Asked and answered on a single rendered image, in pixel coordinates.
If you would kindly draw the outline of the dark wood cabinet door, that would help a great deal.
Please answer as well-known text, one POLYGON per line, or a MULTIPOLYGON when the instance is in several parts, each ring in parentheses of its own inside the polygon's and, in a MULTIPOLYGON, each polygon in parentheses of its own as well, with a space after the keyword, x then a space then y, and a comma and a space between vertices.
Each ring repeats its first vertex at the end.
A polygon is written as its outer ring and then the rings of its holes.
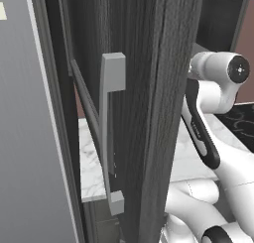
POLYGON ((102 55, 126 57, 126 88, 109 96, 126 243, 159 243, 200 1, 63 0, 94 106, 102 55))

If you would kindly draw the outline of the black stove hob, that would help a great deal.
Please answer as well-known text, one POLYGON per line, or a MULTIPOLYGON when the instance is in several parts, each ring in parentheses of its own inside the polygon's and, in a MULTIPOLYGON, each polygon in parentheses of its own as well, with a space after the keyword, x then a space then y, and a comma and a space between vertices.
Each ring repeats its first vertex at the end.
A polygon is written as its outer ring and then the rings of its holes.
POLYGON ((216 114, 216 118, 254 153, 254 102, 235 104, 226 114, 216 114))

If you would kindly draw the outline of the dark wood wall cabinet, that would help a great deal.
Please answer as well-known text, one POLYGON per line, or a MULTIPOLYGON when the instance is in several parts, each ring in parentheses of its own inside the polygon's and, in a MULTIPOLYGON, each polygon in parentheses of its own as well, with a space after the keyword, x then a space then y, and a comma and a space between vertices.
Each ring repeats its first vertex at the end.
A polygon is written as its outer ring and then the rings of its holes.
POLYGON ((234 52, 249 0, 202 0, 195 42, 214 52, 234 52))

